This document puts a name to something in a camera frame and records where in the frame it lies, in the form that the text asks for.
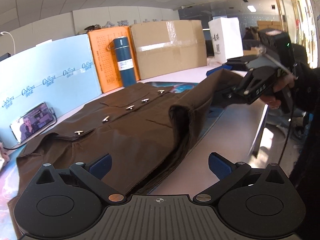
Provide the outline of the person's right hand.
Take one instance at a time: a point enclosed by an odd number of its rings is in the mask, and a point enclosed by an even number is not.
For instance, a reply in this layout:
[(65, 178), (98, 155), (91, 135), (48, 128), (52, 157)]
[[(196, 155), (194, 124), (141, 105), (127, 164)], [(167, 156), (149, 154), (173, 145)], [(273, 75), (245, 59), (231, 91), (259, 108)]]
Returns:
[[(276, 81), (276, 83), (275, 83), (275, 85), (273, 87), (273, 92), (274, 93), (279, 92), (279, 91), (283, 90), (286, 87), (293, 88), (294, 85), (295, 85), (296, 79), (297, 78), (295, 76), (293, 76), (292, 74), (280, 77)], [(260, 96), (260, 99), (265, 104), (267, 104), (271, 109), (278, 109), (281, 106), (281, 101), (276, 99), (275, 96), (262, 94)]]

